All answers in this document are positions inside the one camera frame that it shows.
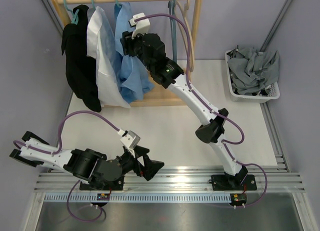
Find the light blue shirt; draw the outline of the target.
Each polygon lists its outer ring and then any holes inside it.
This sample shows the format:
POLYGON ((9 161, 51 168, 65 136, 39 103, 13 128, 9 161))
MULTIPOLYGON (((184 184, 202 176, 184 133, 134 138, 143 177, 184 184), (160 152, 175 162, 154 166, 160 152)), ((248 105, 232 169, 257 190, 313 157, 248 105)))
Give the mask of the light blue shirt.
POLYGON ((120 93, 127 103, 142 100, 155 85, 149 80, 149 75, 136 56, 124 55, 121 38, 123 32, 132 32, 129 20, 133 17, 131 6, 128 2, 114 5, 115 18, 115 50, 120 55, 121 65, 118 73, 120 93))

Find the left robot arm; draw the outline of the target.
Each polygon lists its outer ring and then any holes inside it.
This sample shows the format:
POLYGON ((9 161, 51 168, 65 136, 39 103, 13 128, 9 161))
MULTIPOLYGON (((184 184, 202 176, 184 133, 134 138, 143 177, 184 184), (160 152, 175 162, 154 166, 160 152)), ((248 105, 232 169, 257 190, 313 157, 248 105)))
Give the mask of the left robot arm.
POLYGON ((115 159, 87 148, 63 149, 56 147, 27 131, 22 141, 15 141, 11 158, 28 166, 41 166, 72 175, 80 180, 81 190, 121 191, 124 177, 133 171, 138 177, 150 181, 164 167, 162 161, 151 160, 149 149, 139 146, 140 137, 133 131, 120 130, 123 154, 115 159))

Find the blue-grey hanger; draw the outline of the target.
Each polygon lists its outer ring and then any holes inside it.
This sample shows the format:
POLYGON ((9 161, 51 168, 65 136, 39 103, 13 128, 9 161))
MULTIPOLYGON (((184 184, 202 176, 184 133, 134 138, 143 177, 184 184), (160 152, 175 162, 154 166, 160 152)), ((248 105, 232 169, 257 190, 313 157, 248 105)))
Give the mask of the blue-grey hanger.
MULTIPOLYGON (((176 0, 168 2, 169 15, 175 16, 176 0)), ((175 19, 170 19, 171 45, 172 45, 172 60, 177 61, 177 29, 175 19)))

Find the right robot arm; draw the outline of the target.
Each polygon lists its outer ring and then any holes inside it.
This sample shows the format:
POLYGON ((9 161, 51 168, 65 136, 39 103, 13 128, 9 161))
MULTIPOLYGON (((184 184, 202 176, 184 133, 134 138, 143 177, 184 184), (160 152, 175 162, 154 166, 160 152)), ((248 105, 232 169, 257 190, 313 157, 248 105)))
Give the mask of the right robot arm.
POLYGON ((149 71, 152 79, 163 88, 177 95, 199 119, 201 125, 195 131, 197 138, 208 144, 222 163, 224 174, 213 175, 210 182, 214 190, 256 190, 253 175, 248 173, 228 149, 224 124, 229 112, 218 109, 190 84, 184 70, 165 53, 165 44, 155 33, 138 34, 125 31, 120 43, 126 56, 137 57, 149 71))

